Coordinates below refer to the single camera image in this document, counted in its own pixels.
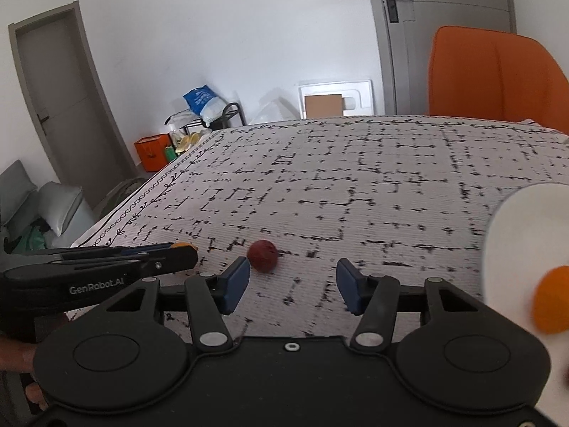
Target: patterned tablecloth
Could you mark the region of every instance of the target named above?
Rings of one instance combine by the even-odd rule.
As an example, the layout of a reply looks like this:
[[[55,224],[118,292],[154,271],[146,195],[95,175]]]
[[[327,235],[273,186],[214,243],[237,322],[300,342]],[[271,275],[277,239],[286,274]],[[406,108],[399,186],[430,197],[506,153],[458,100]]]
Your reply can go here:
[[[189,241],[195,272],[219,273],[258,239],[273,274],[252,272],[233,335],[351,335],[339,258],[421,285],[441,276],[480,296],[496,206],[539,181],[569,183],[567,136],[536,126],[433,117],[302,120],[212,133],[155,175],[82,245]],[[187,274],[163,276],[163,285]],[[189,340],[187,317],[167,325]],[[398,318],[401,337],[417,316]]]

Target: human hand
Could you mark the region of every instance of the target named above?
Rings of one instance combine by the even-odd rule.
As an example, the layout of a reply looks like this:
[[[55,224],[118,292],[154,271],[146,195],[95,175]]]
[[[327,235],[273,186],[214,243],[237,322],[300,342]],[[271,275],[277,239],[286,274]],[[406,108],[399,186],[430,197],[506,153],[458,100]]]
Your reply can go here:
[[[31,374],[35,350],[35,344],[18,342],[0,335],[0,370]],[[47,403],[37,383],[26,387],[26,396],[32,403],[38,404],[43,411],[47,409]]]

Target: person's thumb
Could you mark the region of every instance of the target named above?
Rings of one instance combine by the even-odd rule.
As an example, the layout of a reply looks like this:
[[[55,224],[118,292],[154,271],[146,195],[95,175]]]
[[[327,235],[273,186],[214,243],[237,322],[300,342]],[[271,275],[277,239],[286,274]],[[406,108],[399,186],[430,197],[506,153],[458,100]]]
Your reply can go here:
[[[32,372],[32,361],[36,345],[18,342],[0,336],[0,370]]]

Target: orange storage box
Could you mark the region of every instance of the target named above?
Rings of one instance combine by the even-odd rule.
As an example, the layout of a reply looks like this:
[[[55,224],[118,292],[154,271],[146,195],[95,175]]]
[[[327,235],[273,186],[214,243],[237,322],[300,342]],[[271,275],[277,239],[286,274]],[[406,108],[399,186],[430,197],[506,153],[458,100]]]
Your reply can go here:
[[[166,154],[164,154],[167,146],[172,146],[172,140],[168,134],[140,138],[134,144],[144,170],[158,172],[168,165]]]

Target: gray sofa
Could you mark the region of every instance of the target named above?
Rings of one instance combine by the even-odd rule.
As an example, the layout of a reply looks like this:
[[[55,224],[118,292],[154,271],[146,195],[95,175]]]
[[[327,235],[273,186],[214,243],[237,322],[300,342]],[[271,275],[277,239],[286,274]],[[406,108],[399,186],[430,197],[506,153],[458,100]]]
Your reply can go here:
[[[81,188],[51,181],[38,191],[17,160],[0,174],[0,234],[17,239],[39,217],[51,228],[44,233],[49,249],[71,246],[96,222]]]

